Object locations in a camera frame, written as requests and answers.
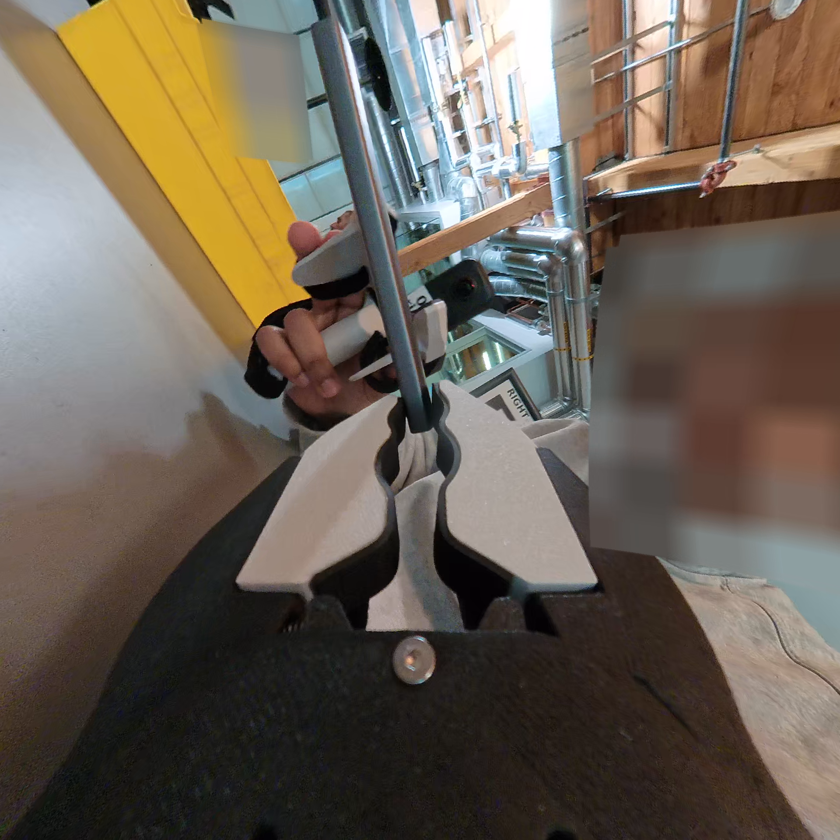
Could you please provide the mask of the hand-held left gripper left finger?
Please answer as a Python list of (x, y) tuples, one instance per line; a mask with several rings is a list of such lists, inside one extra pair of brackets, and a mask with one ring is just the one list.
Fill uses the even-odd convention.
[(311, 599), (394, 524), (391, 481), (378, 464), (398, 433), (401, 402), (385, 396), (311, 444), (297, 462), (236, 578), (246, 592)]

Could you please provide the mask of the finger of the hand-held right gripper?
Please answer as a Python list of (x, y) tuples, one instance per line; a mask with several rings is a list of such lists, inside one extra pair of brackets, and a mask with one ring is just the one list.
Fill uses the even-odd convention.
[(330, 236), (301, 258), (291, 273), (299, 287), (319, 287), (357, 277), (370, 268), (370, 257), (355, 211), (348, 211), (330, 228)]
[(435, 363), (444, 357), (448, 337), (448, 311), (445, 301), (434, 299), (415, 311), (413, 330), (424, 363)]

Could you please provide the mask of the wooden beam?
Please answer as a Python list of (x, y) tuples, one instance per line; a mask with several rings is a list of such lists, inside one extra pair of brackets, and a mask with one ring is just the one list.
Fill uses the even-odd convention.
[(447, 227), (408, 245), (398, 252), (402, 277), (408, 277), (428, 268), (505, 228), (519, 225), (534, 215), (548, 210), (551, 206), (550, 184), (540, 183), (530, 191), (521, 192), (452, 227)]

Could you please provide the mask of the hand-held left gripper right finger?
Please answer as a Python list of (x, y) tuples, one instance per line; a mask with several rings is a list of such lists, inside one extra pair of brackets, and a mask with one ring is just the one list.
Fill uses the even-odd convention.
[(588, 592), (598, 580), (533, 441), (473, 395), (434, 388), (434, 561), (458, 599)]

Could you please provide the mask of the person's right hand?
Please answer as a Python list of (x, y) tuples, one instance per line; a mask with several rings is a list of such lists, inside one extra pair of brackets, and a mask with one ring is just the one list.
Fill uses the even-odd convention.
[(366, 283), (355, 281), (344, 297), (309, 298), (276, 310), (255, 332), (262, 354), (287, 380), (278, 399), (300, 434), (321, 435), (384, 397), (365, 381), (351, 381), (361, 368), (358, 356), (334, 366), (322, 339), (327, 328), (363, 307)]

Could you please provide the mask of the person's beige trousers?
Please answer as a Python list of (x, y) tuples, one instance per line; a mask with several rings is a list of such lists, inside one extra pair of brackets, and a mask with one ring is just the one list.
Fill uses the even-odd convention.
[(765, 579), (660, 562), (707, 635), (773, 779), (814, 838), (839, 838), (838, 652)]

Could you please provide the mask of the silver pipe cluster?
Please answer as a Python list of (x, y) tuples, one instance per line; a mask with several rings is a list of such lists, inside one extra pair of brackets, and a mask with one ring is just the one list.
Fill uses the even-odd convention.
[(549, 149), (548, 175), (554, 226), (508, 227), (490, 237), (480, 262), (489, 273), (532, 286), (543, 281), (559, 389), (549, 416), (586, 421), (592, 409), (592, 284), (578, 139)]

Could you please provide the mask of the yellow plastic bin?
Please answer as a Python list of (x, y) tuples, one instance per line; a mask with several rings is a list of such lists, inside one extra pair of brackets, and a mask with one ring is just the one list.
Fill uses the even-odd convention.
[(187, 2), (110, 1), (58, 27), (78, 68), (246, 318), (309, 299), (292, 281), (295, 220), (267, 161), (235, 157)]

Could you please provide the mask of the black floor lamp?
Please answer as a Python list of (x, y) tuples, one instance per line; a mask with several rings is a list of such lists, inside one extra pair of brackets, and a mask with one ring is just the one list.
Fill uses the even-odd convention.
[(364, 40), (364, 65), (367, 74), (365, 85), (373, 92), (380, 109), (390, 112), (393, 97), (385, 60), (375, 39), (370, 36)]

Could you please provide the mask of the framed marker sign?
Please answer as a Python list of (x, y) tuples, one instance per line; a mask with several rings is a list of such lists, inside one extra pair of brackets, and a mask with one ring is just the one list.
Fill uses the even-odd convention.
[(513, 423), (532, 423), (542, 418), (518, 373), (509, 369), (470, 391), (478, 401)]

